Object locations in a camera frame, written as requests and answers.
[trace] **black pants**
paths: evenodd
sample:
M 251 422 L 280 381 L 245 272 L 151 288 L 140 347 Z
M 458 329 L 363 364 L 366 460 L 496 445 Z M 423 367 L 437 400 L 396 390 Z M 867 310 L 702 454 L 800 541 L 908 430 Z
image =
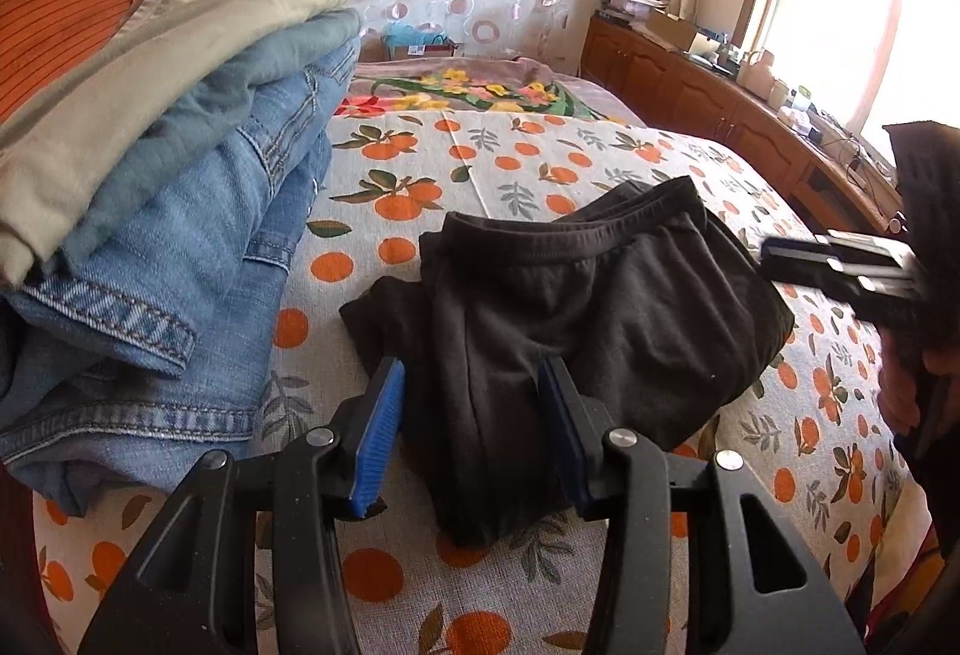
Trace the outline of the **black pants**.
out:
M 407 454 L 440 527 L 485 545 L 565 506 L 536 401 L 560 355 L 618 425 L 673 449 L 739 396 L 793 316 L 694 185 L 617 187 L 550 224 L 448 214 L 422 283 L 385 277 L 341 315 L 366 368 L 407 366 Z

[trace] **jeans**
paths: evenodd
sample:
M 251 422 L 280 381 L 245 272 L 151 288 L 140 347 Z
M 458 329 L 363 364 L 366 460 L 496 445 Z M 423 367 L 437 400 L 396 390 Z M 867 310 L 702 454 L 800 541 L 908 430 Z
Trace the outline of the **jeans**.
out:
M 0 458 L 14 477 L 78 515 L 103 481 L 172 489 L 212 444 L 242 456 L 358 51 L 259 88 L 245 123 L 77 276 L 6 295 Z
M 301 71 L 359 32 L 360 16 L 354 10 L 319 14 L 261 38 L 181 95 L 110 171 L 83 219 L 44 264 L 45 273 L 55 273 L 62 264 L 71 274 L 80 273 L 90 254 L 152 196 L 243 123 L 258 88 Z

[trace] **bed sheet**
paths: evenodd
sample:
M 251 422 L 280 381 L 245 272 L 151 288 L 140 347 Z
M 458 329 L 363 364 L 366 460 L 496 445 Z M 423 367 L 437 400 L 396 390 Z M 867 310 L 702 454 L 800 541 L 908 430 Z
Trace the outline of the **bed sheet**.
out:
M 766 235 L 809 235 L 750 165 L 709 141 L 608 121 L 469 110 L 335 117 L 337 146 L 291 268 L 253 438 L 272 452 L 323 425 L 366 377 L 337 313 L 385 274 L 418 277 L 418 236 L 445 211 L 549 221 L 625 180 L 691 176 L 752 251 Z M 875 403 L 877 334 L 846 305 L 781 286 L 796 316 L 760 380 L 675 452 L 741 452 L 800 529 L 839 596 L 862 575 L 909 473 Z M 602 560 L 603 524 L 548 516 L 489 550 L 454 548 L 424 486 L 392 457 L 381 516 L 339 528 L 344 581 L 363 652 L 421 655 L 578 649 Z M 88 519 L 35 502 L 47 599 L 68 651 L 161 505 L 159 492 L 109 492 Z M 685 637 L 686 521 L 672 519 L 668 651 Z M 269 529 L 256 554 L 261 652 L 275 653 Z
M 606 89 L 534 59 L 405 59 L 360 64 L 340 115 L 390 110 L 492 110 L 643 125 Z

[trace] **wooden cabinet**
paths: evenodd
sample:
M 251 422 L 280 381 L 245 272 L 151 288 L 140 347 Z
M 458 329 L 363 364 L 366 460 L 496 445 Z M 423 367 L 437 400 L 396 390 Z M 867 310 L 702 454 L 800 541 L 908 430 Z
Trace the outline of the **wooden cabinet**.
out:
M 679 52 L 594 19 L 581 74 L 651 127 L 726 144 L 784 196 L 811 230 L 885 232 L 889 217 L 846 180 L 842 167 L 779 122 L 762 101 Z
M 665 119 L 678 133 L 722 142 L 736 104 L 736 93 L 689 62 L 664 85 Z

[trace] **metal screw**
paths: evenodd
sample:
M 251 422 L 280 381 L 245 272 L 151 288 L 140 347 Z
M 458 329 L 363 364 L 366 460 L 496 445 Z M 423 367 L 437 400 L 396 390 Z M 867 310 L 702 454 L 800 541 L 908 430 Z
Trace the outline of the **metal screw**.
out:
M 217 468 L 223 468 L 227 465 L 227 452 L 222 449 L 211 449 L 210 452 L 200 457 L 200 463 L 203 463 L 203 468 L 216 471 Z
M 313 428 L 306 434 L 306 443 L 311 447 L 326 447 L 333 443 L 334 435 L 330 428 Z
M 632 447 L 637 442 L 637 433 L 634 433 L 630 428 L 613 428 L 607 435 L 614 447 L 626 449 L 626 447 Z
M 727 471 L 739 471 L 743 468 L 743 457 L 732 449 L 721 449 L 713 459 L 720 468 L 726 468 Z

